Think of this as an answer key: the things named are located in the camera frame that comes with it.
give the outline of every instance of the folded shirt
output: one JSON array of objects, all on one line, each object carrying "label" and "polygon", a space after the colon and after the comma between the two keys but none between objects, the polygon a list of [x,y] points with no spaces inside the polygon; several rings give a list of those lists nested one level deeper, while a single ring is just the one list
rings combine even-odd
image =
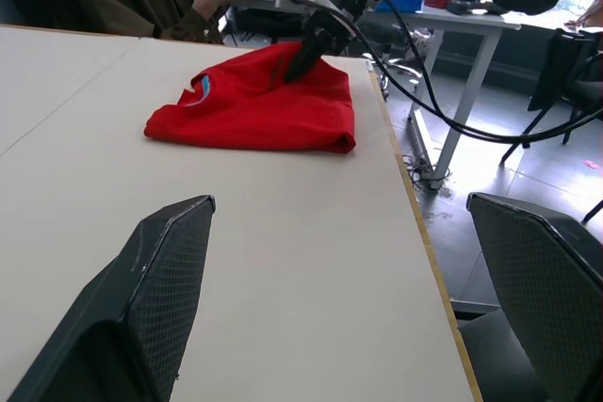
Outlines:
[{"label": "folded shirt", "polygon": [[177,105],[156,110],[144,135],[211,148],[349,153],[356,142],[348,75],[320,60],[286,84],[300,46],[275,44],[199,73]]}]

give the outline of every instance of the white desk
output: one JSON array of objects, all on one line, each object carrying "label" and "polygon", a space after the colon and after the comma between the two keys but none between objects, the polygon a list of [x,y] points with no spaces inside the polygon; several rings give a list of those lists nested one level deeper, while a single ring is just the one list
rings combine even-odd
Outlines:
[{"label": "white desk", "polygon": [[[275,9],[274,0],[243,0],[241,6],[249,8]],[[480,91],[481,83],[485,77],[492,56],[498,46],[498,41],[504,29],[519,30],[521,24],[516,24],[506,21],[504,18],[493,15],[483,14],[467,14],[463,16],[452,14],[446,10],[439,8],[424,7],[423,11],[418,13],[402,14],[404,20],[410,26],[425,27],[435,30],[432,38],[431,47],[425,60],[425,69],[431,73],[433,64],[437,58],[437,54],[444,39],[444,33],[461,32],[475,35],[482,35],[480,50],[473,64],[473,69],[467,79],[463,96],[454,114],[454,119],[466,124],[471,114],[471,110]],[[363,16],[361,22],[393,24],[396,19],[391,13],[373,12]],[[421,81],[417,97],[422,99],[428,105],[429,93],[427,93],[424,80]],[[430,168],[433,168],[432,174],[429,176],[432,179],[439,180],[432,182],[432,188],[437,189],[444,183],[444,176],[448,171],[450,161],[459,142],[460,134],[456,131],[449,130],[446,141],[442,148],[439,157],[435,154],[432,145],[432,139],[421,114],[418,105],[414,104],[411,109],[409,120],[413,122],[421,151],[428,162]]]},{"label": "white desk", "polygon": [[[7,33],[36,35],[33,57],[49,41],[66,50],[82,40],[0,27]],[[14,53],[29,49],[19,43]],[[350,74],[349,155],[143,137],[192,75],[242,52],[137,40],[0,156],[0,398],[141,218],[207,193],[217,212],[172,401],[479,399],[364,61],[330,59]],[[2,103],[16,103],[22,80],[0,89]]]},{"label": "white desk", "polygon": [[[113,64],[137,38],[73,35],[3,28],[0,34],[0,154]],[[18,87],[4,99],[5,87]]]}]

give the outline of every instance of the desk leg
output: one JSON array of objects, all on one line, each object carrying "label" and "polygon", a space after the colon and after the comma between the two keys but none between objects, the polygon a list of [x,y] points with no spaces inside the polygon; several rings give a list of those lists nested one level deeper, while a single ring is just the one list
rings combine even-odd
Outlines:
[{"label": "desk leg", "polygon": [[[424,64],[425,71],[427,71],[427,74],[429,75],[432,75],[433,65],[435,64],[435,59],[437,58],[437,54],[440,51],[440,46],[442,45],[443,39],[444,30],[435,30],[433,32],[432,42],[430,43],[430,50],[427,53],[427,58],[425,58]],[[419,86],[417,87],[416,97],[423,102],[430,99],[429,95],[427,94],[425,77],[421,79]],[[415,127],[415,135],[417,137],[418,145],[421,148],[423,158],[427,162],[429,168],[432,169],[436,162],[432,138],[430,136],[430,131],[427,129],[427,124],[423,119],[421,108],[417,103],[413,103],[413,105],[411,106],[411,111],[408,114],[408,121],[410,121]]]},{"label": "desk leg", "polygon": [[[471,74],[467,79],[463,97],[461,98],[459,106],[454,114],[454,120],[460,124],[467,123],[469,114],[473,108],[473,104],[478,97],[478,92],[480,91],[483,78],[490,67],[492,56],[497,49],[501,34],[502,29],[497,28],[491,35],[484,36],[481,42],[480,51],[478,52],[475,63],[473,64]],[[432,175],[433,179],[439,179],[441,181],[432,182],[431,188],[439,189],[444,184],[443,178],[446,176],[450,161],[452,160],[452,155],[454,154],[454,150],[456,149],[456,145],[459,142],[460,137],[461,134],[458,132],[453,131],[452,129],[448,131],[446,141],[444,142],[444,147],[442,148],[440,158],[437,161],[437,166],[435,167],[435,171]]]},{"label": "desk leg", "polygon": [[[427,57],[425,58],[425,71],[427,74],[432,75],[433,65],[435,64],[435,59],[437,58],[438,52],[440,52],[440,46],[442,45],[442,40],[444,39],[444,30],[435,30],[433,32],[432,42],[430,42],[430,50],[427,53]],[[423,77],[416,88],[416,97],[421,101],[425,101],[429,99],[429,96],[425,96],[427,92],[427,86],[425,85],[425,77]],[[419,106],[416,103],[413,103],[413,109],[417,109]]]}]

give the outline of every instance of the cable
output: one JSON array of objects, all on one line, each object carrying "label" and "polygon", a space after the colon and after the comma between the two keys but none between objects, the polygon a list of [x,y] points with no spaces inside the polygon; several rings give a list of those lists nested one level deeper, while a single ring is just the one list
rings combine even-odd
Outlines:
[{"label": "cable", "polygon": [[417,190],[425,189],[425,186],[421,183],[445,181],[452,174],[450,172],[450,169],[447,169],[446,174],[442,178],[426,177],[426,174],[432,174],[434,168],[431,168],[424,158],[421,157],[418,159],[418,161],[415,161],[415,159],[410,154],[403,154],[402,162],[404,162],[406,170],[408,171],[408,174],[411,177],[411,182]]},{"label": "cable", "polygon": [[[392,10],[392,12],[394,13],[394,16],[398,20],[400,28],[404,31],[404,34],[406,35],[406,39],[408,40],[408,42],[409,42],[409,44],[411,46],[411,49],[413,50],[413,54],[415,55],[415,58],[418,60],[418,62],[420,64],[421,71],[423,72],[423,76],[425,77],[425,85],[427,87],[427,91],[430,94],[430,98],[431,98],[431,101],[433,103],[433,107],[439,113],[439,115],[437,115],[437,116],[440,117],[441,120],[443,120],[444,122],[446,122],[450,127],[452,127],[453,129],[455,129],[459,133],[462,133],[461,129],[463,129],[463,130],[466,130],[466,131],[474,132],[474,133],[479,134],[479,135],[483,135],[483,136],[487,136],[487,137],[492,137],[492,138],[498,138],[498,139],[521,137],[523,139],[518,140],[520,144],[530,143],[529,141],[527,141],[527,138],[532,137],[532,136],[527,136],[527,135],[521,135],[521,136],[500,136],[500,135],[493,134],[493,133],[490,133],[490,132],[482,131],[480,129],[475,129],[475,128],[471,127],[471,126],[467,126],[466,124],[460,124],[459,122],[457,122],[455,120],[452,120],[449,117],[447,117],[446,114],[442,111],[442,109],[440,108],[440,105],[437,103],[437,101],[435,99],[435,94],[433,93],[432,82],[430,80],[429,74],[428,74],[428,72],[425,69],[425,66],[423,64],[422,58],[420,58],[419,52],[416,49],[415,41],[413,40],[413,37],[412,37],[410,31],[408,30],[408,27],[406,26],[406,23],[402,19],[402,17],[399,14],[399,12],[396,10],[396,8],[395,8],[395,6],[394,6],[394,4],[393,4],[393,2],[391,0],[383,0],[383,1],[390,7],[390,9]],[[546,135],[548,133],[556,131],[557,129],[561,129],[564,126],[573,126],[575,123],[578,123],[581,119],[585,118],[587,115],[588,115],[588,111],[583,112],[583,115],[581,117],[578,117],[578,118],[574,119],[573,121],[568,121],[568,122],[566,122],[564,124],[561,124],[559,126],[551,128],[550,130],[544,131],[543,133],[540,133],[540,134]]]},{"label": "cable", "polygon": [[453,129],[453,130],[457,131],[458,133],[463,134],[467,137],[472,137],[475,139],[479,139],[482,141],[488,141],[491,143],[521,144],[523,146],[527,146],[531,142],[534,142],[534,141],[545,140],[548,138],[562,135],[566,132],[571,132],[574,129],[577,129],[577,128],[581,127],[582,125],[598,118],[600,113],[603,112],[603,107],[599,107],[598,105],[593,105],[593,107],[591,107],[590,109],[587,109],[586,111],[584,111],[583,113],[578,115],[572,121],[565,122],[563,124],[560,124],[559,126],[551,128],[544,132],[540,132],[537,134],[531,134],[531,135],[521,135],[521,136],[500,136],[497,134],[492,134],[492,133],[489,133],[486,131],[475,129],[475,128],[467,126],[465,124],[460,124],[459,122],[446,116],[446,114],[444,114],[444,112],[441,110],[439,104],[437,103],[437,101],[435,99],[435,95],[433,93],[433,88],[432,88],[432,83],[431,83],[430,77],[429,77],[427,71],[425,70],[425,66],[423,65],[422,59],[420,58],[420,55],[416,49],[415,43],[413,42],[412,37],[410,36],[408,27],[402,20],[399,13],[395,10],[394,6],[391,4],[391,0],[384,0],[384,1],[390,6],[390,8],[392,8],[392,11],[394,12],[394,15],[396,16],[396,19],[399,21],[400,27],[402,28],[402,30],[404,30],[404,32],[406,34],[406,37],[409,41],[411,49],[413,50],[413,54],[415,55],[415,57],[417,58],[417,60],[419,61],[420,65],[421,65],[421,71],[423,71],[423,76],[425,77],[425,84],[426,84],[427,90],[430,94],[430,98],[432,100],[433,107],[430,107],[430,106],[424,104],[420,99],[418,99],[414,94],[412,94],[406,88],[404,88],[396,80],[396,78],[394,78],[392,76],[392,74],[389,72],[389,70],[387,70],[385,65],[382,63],[381,59],[379,58],[379,56],[377,55],[375,50],[369,44],[367,38],[364,36],[362,31],[360,29],[358,29],[356,24],[353,21],[351,21],[346,15],[344,15],[341,11],[334,9],[334,8],[329,8],[329,7],[323,6],[321,4],[313,2],[311,0],[291,0],[291,1],[294,3],[306,5],[311,8],[326,11],[326,12],[330,13],[332,16],[334,16],[335,18],[340,19],[341,21],[345,22],[354,31],[354,34],[360,40],[360,42],[362,42],[365,45],[365,47],[368,49],[369,53],[372,55],[373,59],[375,60],[375,64],[377,65],[377,67],[384,74],[386,74],[389,77],[390,81],[397,89],[399,89],[402,93],[404,93],[406,96],[408,96],[415,103],[417,103],[421,107],[425,108],[427,111],[433,113],[433,115],[435,115],[436,117],[443,120],[448,126],[450,126],[451,129]]}]

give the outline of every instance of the table edge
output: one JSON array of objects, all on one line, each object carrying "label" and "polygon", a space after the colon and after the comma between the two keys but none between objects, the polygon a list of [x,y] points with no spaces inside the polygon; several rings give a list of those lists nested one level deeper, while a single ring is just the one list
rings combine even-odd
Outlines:
[{"label": "table edge", "polygon": [[[240,0],[238,3],[244,4],[245,1],[251,2],[273,2],[274,0]],[[390,14],[390,11],[371,11],[369,14]],[[405,20],[412,22],[439,22],[439,23],[452,23],[452,24],[461,24],[461,25],[471,25],[476,27],[491,27],[491,28],[502,28],[505,30],[521,30],[521,25],[518,23],[509,23],[507,21],[484,21],[480,19],[480,15],[477,17],[465,17],[465,19],[469,19],[469,21],[452,21],[451,19],[447,19],[446,16],[437,16],[433,15],[434,13],[418,11],[416,13],[401,13],[402,18]]]},{"label": "table edge", "polygon": [[495,19],[496,17],[500,18],[500,21],[497,21],[497,20],[488,21],[486,19],[483,19],[484,17],[485,18],[488,17],[487,14],[472,14],[472,15],[467,14],[467,15],[458,15],[457,16],[452,13],[449,13],[445,9],[441,9],[441,10],[442,10],[442,12],[445,12],[448,14],[447,15],[438,15],[437,13],[435,13],[433,11],[421,10],[421,11],[417,11],[416,13],[402,13],[402,18],[408,19],[409,21],[412,21],[412,20],[437,21],[437,22],[447,22],[447,23],[454,23],[454,24],[476,25],[479,27],[504,28],[504,29],[510,29],[510,30],[521,29],[521,24],[507,22],[505,20],[505,18],[503,18],[502,16],[494,16],[493,17],[493,19]]},{"label": "table edge", "polygon": [[440,272],[440,269],[437,266],[432,241],[427,231],[427,227],[425,226],[425,222],[423,221],[421,210],[418,207],[418,202],[416,201],[415,196],[415,190],[413,189],[413,183],[411,182],[410,176],[406,169],[406,165],[404,164],[402,151],[399,146],[398,139],[396,138],[396,134],[394,133],[394,127],[392,126],[392,122],[389,118],[389,113],[387,111],[387,107],[385,106],[385,99],[382,96],[381,89],[379,87],[379,82],[377,81],[377,75],[375,74],[375,72],[370,72],[370,79],[373,84],[373,88],[375,89],[375,94],[377,95],[377,100],[379,108],[381,109],[383,115],[385,127],[388,130],[388,135],[390,138],[392,149],[394,151],[394,156],[398,164],[399,174],[402,178],[402,181],[404,182],[404,186],[406,187],[406,193],[413,208],[416,226],[418,226],[419,232],[421,233],[421,239],[423,240],[423,245],[425,246],[425,252],[427,253],[427,256],[430,260],[430,265],[432,266],[433,276],[435,277],[435,281],[440,292],[440,297],[442,298],[442,304],[444,305],[444,309],[446,310],[446,317],[448,318],[450,330],[452,331],[454,342],[456,343],[461,362],[463,363],[463,369],[467,377],[467,382],[469,383],[469,388],[471,389],[471,393],[473,394],[473,399],[475,400],[475,402],[483,402],[483,399],[481,398],[480,387],[478,386],[478,381],[475,377],[475,373],[473,372],[471,360],[469,360],[469,355],[467,354],[467,350],[464,346],[463,336],[459,331],[459,326],[456,322],[456,317],[454,316],[452,305],[450,304],[448,291],[446,289],[446,285],[444,284],[444,278],[442,277],[442,273]]}]

